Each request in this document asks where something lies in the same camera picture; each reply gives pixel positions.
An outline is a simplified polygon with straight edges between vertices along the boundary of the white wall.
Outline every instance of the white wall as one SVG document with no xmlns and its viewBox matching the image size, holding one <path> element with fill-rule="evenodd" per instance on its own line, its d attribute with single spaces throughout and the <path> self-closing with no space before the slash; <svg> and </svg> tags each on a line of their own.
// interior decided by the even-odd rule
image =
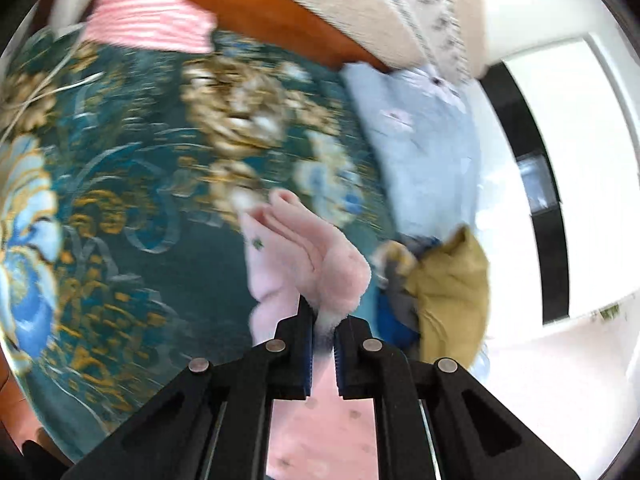
<svg viewBox="0 0 640 480">
<path fill-rule="evenodd" d="M 640 166 L 640 62 L 612 16 L 590 31 L 591 41 L 609 70 L 618 98 L 627 113 L 636 161 Z"/>
<path fill-rule="evenodd" d="M 609 19 L 600 0 L 485 0 L 489 65 L 526 48 L 582 36 Z"/>
<path fill-rule="evenodd" d="M 490 262 L 486 335 L 523 341 L 542 328 L 540 263 L 529 202 L 507 137 L 480 83 L 467 85 L 465 94 L 481 153 L 476 237 Z"/>
<path fill-rule="evenodd" d="M 607 329 L 618 345 L 620 364 L 640 401 L 640 291 L 620 302 L 620 314 Z"/>
<path fill-rule="evenodd" d="M 593 322 L 509 348 L 492 348 L 486 387 L 565 460 L 595 480 L 640 410 L 609 324 Z"/>
<path fill-rule="evenodd" d="M 505 64 L 540 129 L 558 184 L 569 316 L 597 311 L 640 288 L 638 164 L 619 99 L 584 40 L 528 51 Z"/>
</svg>

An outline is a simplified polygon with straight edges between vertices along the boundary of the pink polka dot fabric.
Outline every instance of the pink polka dot fabric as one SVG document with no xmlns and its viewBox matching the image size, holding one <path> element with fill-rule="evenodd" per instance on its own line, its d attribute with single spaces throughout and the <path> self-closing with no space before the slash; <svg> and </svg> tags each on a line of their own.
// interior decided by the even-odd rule
<svg viewBox="0 0 640 480">
<path fill-rule="evenodd" d="M 311 397 L 276 400 L 273 416 L 290 409 L 284 425 L 271 433 L 268 476 L 276 480 L 378 480 L 373 401 L 339 396 L 334 360 L 314 384 Z"/>
<path fill-rule="evenodd" d="M 187 0 L 96 0 L 84 38 L 117 46 L 208 54 L 216 16 Z"/>
</svg>

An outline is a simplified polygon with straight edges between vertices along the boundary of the clothing pile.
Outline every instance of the clothing pile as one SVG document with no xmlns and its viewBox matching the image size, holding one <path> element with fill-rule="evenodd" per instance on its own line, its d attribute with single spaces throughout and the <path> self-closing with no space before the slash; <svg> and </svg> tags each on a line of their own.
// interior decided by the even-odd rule
<svg viewBox="0 0 640 480">
<path fill-rule="evenodd" d="M 191 358 L 272 338 L 302 295 L 314 387 L 275 403 L 268 474 L 375 478 L 372 401 L 338 396 L 333 330 L 355 313 L 423 361 L 473 362 L 488 285 L 472 119 L 431 65 L 337 74 L 215 27 L 185 0 L 96 0 L 12 60 L 2 350 L 78 460 Z"/>
</svg>

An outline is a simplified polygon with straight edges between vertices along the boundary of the mustard yellow fabric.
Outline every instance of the mustard yellow fabric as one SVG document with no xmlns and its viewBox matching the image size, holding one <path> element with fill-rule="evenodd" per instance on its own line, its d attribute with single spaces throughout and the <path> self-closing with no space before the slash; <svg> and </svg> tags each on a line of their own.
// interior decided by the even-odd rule
<svg viewBox="0 0 640 480">
<path fill-rule="evenodd" d="M 450 357 L 471 366 L 488 320 L 488 269 L 482 247 L 465 226 L 409 273 L 404 288 L 417 300 L 421 361 Z"/>
</svg>

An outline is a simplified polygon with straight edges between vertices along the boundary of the white cord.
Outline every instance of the white cord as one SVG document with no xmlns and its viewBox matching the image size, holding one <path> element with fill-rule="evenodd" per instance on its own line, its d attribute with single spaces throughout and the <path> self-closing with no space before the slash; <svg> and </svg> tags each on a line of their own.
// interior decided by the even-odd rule
<svg viewBox="0 0 640 480">
<path fill-rule="evenodd" d="M 56 88 L 55 90 L 51 90 L 49 92 L 41 94 L 41 95 L 39 95 L 37 97 L 34 97 L 33 99 L 30 99 L 28 101 L 23 101 L 21 103 L 14 103 L 14 104 L 11 104 L 10 106 L 2 105 L 2 108 L 4 108 L 5 110 L 11 110 L 12 108 L 18 108 L 18 107 L 23 106 L 23 105 L 30 105 L 30 104 L 32 104 L 32 103 L 34 103 L 36 101 L 39 101 L 40 99 L 43 99 L 43 98 L 45 98 L 47 96 L 50 96 L 50 95 L 53 95 L 53 94 L 57 94 L 58 92 L 63 92 L 65 90 L 71 90 L 72 88 L 76 88 L 77 86 L 82 86 L 84 84 L 92 83 L 94 81 L 97 81 L 103 75 L 104 75 L 104 72 L 98 72 L 98 73 L 95 73 L 93 75 L 90 75 L 89 77 L 85 77 L 84 79 L 82 79 L 82 81 L 78 81 L 77 83 L 73 83 L 72 85 L 61 86 L 60 88 Z"/>
<path fill-rule="evenodd" d="M 35 90 L 31 92 L 31 95 L 27 97 L 27 100 L 24 102 L 20 110 L 18 110 L 18 113 L 15 115 L 14 120 L 11 122 L 11 124 L 9 124 L 9 126 L 7 126 L 6 130 L 4 131 L 4 134 L 2 134 L 2 138 L 0 139 L 0 146 L 4 144 L 4 141 L 8 137 L 9 132 L 14 129 L 14 126 L 16 125 L 18 120 L 20 120 L 20 117 L 22 116 L 24 111 L 28 108 L 29 101 L 32 100 L 34 97 L 36 97 L 36 95 L 38 95 L 38 92 L 40 92 L 46 85 L 48 85 L 51 82 L 51 80 L 58 74 L 58 72 L 62 70 L 62 67 L 65 66 L 69 62 L 69 60 L 73 57 L 73 54 L 76 53 L 81 43 L 82 43 L 82 34 L 78 34 L 78 38 L 76 38 L 76 41 L 69 49 L 69 52 L 66 53 L 66 56 L 62 58 L 62 60 L 49 73 L 49 75 L 47 75 L 46 78 L 44 78 L 42 82 L 38 86 L 36 86 Z"/>
</svg>

